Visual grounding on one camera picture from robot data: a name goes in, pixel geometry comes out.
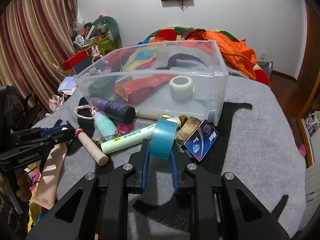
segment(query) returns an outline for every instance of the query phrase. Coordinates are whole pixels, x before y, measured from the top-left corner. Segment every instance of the blue tape roll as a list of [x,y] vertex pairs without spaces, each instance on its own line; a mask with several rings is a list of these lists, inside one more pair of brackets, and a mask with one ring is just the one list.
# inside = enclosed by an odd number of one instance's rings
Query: blue tape roll
[[149,155],[168,160],[177,131],[177,123],[158,120],[151,138]]

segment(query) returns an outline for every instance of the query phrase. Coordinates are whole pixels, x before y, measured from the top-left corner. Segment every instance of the blue box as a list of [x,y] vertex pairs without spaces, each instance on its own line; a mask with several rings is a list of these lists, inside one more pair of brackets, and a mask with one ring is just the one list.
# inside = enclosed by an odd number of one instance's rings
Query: blue box
[[200,162],[218,137],[217,130],[206,119],[181,145],[181,149],[195,161]]

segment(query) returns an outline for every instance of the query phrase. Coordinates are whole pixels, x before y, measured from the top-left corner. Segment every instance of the clear plastic storage box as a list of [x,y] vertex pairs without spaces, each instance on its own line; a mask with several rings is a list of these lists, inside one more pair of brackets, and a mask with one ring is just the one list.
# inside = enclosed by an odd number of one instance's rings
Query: clear plastic storage box
[[[183,82],[172,88],[170,80],[176,76],[190,78],[193,88],[182,86]],[[169,41],[117,49],[75,78],[89,104],[98,97],[136,110],[207,119],[214,125],[220,118],[227,81],[216,41]]]

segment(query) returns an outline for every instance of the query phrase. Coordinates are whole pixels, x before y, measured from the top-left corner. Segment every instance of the white wall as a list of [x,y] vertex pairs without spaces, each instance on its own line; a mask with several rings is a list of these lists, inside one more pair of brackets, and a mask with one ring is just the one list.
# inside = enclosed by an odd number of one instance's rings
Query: white wall
[[167,26],[221,29],[246,39],[259,58],[274,61],[274,70],[297,76],[305,49],[303,0],[193,0],[182,11],[176,1],[78,0],[82,20],[100,14],[116,19],[123,47],[143,41]]

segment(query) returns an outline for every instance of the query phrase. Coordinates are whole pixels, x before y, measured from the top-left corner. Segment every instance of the curtain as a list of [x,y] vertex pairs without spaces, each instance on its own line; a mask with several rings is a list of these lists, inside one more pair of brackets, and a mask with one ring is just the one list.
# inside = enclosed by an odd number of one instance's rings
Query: curtain
[[36,92],[47,112],[65,76],[61,63],[75,53],[67,1],[12,0],[0,17],[0,84],[24,97]]

